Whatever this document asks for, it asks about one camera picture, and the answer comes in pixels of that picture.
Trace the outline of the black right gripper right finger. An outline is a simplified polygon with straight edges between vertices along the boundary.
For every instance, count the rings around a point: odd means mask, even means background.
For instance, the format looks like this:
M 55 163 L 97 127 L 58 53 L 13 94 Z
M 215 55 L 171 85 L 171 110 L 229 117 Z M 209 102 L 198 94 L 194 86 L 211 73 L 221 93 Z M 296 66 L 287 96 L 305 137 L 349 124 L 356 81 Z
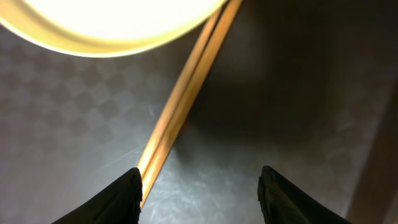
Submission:
M 257 197 L 266 223 L 349 224 L 270 166 L 262 167 Z

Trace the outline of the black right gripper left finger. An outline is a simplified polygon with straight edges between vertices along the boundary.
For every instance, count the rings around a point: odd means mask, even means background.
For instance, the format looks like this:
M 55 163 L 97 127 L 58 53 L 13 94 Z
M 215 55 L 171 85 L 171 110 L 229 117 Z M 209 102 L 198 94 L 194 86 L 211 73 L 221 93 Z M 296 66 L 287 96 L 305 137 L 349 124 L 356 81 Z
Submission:
M 137 167 L 133 167 L 55 223 L 138 224 L 142 197 L 141 174 Z

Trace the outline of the wooden chopstick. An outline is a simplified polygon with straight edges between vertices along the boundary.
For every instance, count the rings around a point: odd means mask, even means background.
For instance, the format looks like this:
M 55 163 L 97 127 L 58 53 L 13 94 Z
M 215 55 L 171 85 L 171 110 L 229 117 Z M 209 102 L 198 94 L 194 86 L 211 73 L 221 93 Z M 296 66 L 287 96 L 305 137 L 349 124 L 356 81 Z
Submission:
M 210 34 L 214 29 L 220 13 L 221 9 L 217 9 L 206 21 L 203 29 L 201 30 L 199 38 L 197 39 L 194 48 L 192 49 L 189 58 L 186 61 L 182 72 L 167 100 L 167 103 L 165 104 L 165 107 L 137 165 L 142 177 L 145 176 L 147 170 L 149 169 L 149 164 L 155 154 L 157 145 L 160 143 L 160 140 L 172 119 L 174 111 L 177 108 L 186 87 L 188 86 L 188 83 L 193 75 L 193 71 L 199 62 L 199 59 L 204 51 L 208 39 L 210 38 Z
M 142 177 L 142 201 L 140 206 L 143 207 L 150 191 L 169 155 L 172 146 L 184 124 L 187 115 L 204 83 L 208 72 L 221 48 L 235 16 L 237 15 L 242 0 L 230 0 L 220 7 L 221 13 L 210 34 L 210 38 L 204 48 L 204 51 L 197 63 L 193 75 L 186 87 L 177 108 L 174 111 L 172 119 L 163 134 L 160 143 L 157 145 L 154 156 L 149 164 L 145 176 Z

